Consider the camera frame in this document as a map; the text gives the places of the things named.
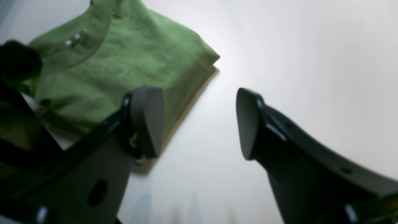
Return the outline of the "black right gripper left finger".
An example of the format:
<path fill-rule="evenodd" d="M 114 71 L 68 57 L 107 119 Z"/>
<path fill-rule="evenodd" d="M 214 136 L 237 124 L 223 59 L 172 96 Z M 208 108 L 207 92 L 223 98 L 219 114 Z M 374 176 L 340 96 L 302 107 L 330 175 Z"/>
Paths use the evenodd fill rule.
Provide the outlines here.
<path fill-rule="evenodd" d="M 55 141 L 25 152 L 1 140 L 1 161 L 20 170 L 1 181 L 1 223 L 119 224 L 117 214 L 135 160 L 162 148 L 162 88 L 143 86 L 69 149 Z"/>

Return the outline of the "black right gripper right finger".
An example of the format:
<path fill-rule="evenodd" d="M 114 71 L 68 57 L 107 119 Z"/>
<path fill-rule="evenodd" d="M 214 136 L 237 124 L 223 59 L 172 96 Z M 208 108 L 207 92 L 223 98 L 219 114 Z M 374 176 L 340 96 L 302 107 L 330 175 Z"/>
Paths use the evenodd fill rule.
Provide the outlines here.
<path fill-rule="evenodd" d="M 236 113 L 243 157 L 267 172 L 285 224 L 396 224 L 396 180 L 328 149 L 291 119 L 239 88 Z"/>

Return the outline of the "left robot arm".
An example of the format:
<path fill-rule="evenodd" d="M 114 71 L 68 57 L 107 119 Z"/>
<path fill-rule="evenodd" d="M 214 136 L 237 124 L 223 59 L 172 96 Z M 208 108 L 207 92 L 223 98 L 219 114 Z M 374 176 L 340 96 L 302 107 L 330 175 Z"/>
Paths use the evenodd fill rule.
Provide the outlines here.
<path fill-rule="evenodd" d="M 1 163 L 33 167 L 63 161 L 65 153 L 24 99 L 24 81 L 37 78 L 43 62 L 32 48 L 1 44 Z"/>

